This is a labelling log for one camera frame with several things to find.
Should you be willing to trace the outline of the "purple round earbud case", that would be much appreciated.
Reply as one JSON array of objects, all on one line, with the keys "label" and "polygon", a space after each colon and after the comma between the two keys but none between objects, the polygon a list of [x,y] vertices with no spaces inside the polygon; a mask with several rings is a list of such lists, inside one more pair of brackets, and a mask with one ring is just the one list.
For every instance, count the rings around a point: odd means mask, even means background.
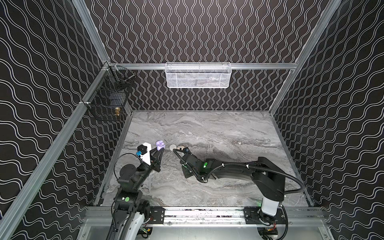
[{"label": "purple round earbud case", "polygon": [[156,148],[158,151],[160,151],[161,149],[164,149],[165,146],[166,145],[165,145],[164,141],[162,141],[162,140],[156,141]]}]

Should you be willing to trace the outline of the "white round earbud case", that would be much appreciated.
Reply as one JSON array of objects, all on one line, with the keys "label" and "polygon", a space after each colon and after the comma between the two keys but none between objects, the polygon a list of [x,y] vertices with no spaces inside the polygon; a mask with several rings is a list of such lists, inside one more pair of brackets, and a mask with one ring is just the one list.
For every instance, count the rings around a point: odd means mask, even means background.
[{"label": "white round earbud case", "polygon": [[170,151],[173,151],[173,150],[176,149],[176,148],[177,148],[177,146],[176,146],[175,144],[171,144],[171,145],[169,146]]}]

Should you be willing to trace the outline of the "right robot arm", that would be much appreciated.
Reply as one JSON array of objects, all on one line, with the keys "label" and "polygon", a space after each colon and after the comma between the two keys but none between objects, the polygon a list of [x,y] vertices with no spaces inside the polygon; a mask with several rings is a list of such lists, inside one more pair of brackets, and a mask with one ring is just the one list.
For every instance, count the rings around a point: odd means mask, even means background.
[{"label": "right robot arm", "polygon": [[195,177],[206,184],[209,179],[235,179],[253,182],[262,193],[262,203],[257,211],[257,220],[265,226],[276,223],[278,208],[286,195],[304,190],[304,184],[298,178],[285,173],[265,157],[246,163],[224,162],[217,159],[198,159],[189,148],[173,149],[179,158],[186,179]]}]

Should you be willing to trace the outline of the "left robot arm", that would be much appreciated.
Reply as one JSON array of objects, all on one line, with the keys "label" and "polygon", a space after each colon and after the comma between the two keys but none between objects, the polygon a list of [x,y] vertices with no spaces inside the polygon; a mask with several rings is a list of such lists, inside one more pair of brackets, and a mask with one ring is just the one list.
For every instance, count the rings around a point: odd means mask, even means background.
[{"label": "left robot arm", "polygon": [[164,151],[164,148],[148,150],[140,145],[137,153],[130,154],[140,161],[140,165],[128,164],[120,170],[120,186],[111,206],[112,223],[108,240],[134,240],[143,224],[150,220],[151,206],[149,201],[143,199],[140,188],[152,171],[160,172]]}]

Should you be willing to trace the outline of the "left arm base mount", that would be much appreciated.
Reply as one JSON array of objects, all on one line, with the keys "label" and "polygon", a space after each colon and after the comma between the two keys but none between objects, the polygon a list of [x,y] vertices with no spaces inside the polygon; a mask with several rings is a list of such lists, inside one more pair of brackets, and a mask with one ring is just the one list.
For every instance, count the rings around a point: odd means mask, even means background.
[{"label": "left arm base mount", "polygon": [[150,207],[148,214],[145,216],[144,224],[163,224],[166,209],[163,207]]}]

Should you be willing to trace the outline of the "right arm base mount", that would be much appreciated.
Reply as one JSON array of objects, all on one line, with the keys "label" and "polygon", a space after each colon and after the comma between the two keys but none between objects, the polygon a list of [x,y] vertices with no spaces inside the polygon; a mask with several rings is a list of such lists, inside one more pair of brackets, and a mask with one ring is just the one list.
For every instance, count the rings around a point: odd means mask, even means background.
[{"label": "right arm base mount", "polygon": [[278,209],[274,217],[264,214],[261,207],[244,207],[244,217],[247,225],[273,226],[284,225],[288,222],[286,214],[282,209]]}]

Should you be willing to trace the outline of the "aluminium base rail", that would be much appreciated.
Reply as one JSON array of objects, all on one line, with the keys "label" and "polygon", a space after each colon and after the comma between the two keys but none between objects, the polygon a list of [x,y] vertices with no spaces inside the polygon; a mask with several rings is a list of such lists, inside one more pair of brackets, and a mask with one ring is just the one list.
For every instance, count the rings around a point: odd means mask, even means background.
[{"label": "aluminium base rail", "polygon": [[[261,227],[247,225],[244,207],[163,207],[163,224],[148,227]],[[293,227],[322,227],[325,217],[319,208],[286,207],[288,224]]]}]

